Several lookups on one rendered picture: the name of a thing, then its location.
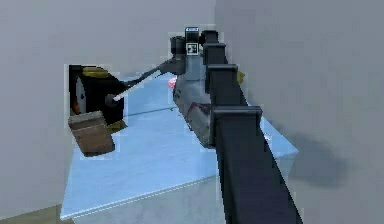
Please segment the grey long pillow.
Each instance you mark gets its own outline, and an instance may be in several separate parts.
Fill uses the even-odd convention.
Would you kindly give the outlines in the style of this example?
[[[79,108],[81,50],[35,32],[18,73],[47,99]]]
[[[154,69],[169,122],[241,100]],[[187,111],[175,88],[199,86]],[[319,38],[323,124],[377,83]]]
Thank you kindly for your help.
[[[200,144],[211,143],[211,99],[205,92],[206,66],[201,56],[186,56],[185,73],[177,75],[173,100]]]

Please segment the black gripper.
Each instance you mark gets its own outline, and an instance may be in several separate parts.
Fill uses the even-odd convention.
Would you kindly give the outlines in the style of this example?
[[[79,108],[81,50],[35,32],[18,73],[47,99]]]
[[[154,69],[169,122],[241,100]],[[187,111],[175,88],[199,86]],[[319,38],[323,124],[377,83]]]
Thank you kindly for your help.
[[[184,74],[186,63],[185,38],[182,36],[174,36],[170,39],[170,44],[172,57],[169,60],[147,72],[144,72],[137,79],[122,81],[126,87],[125,90],[119,94],[107,94],[105,96],[105,104],[108,107],[115,107],[117,102],[126,97],[130,92],[143,88],[147,82],[160,76],[161,73],[172,73],[174,75]]]

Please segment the brown block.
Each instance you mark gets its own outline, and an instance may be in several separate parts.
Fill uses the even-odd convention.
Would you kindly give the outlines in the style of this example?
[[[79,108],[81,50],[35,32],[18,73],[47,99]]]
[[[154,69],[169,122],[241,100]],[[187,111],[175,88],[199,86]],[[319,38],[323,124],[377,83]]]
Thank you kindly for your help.
[[[113,152],[115,144],[101,111],[70,116],[68,126],[85,157]]]

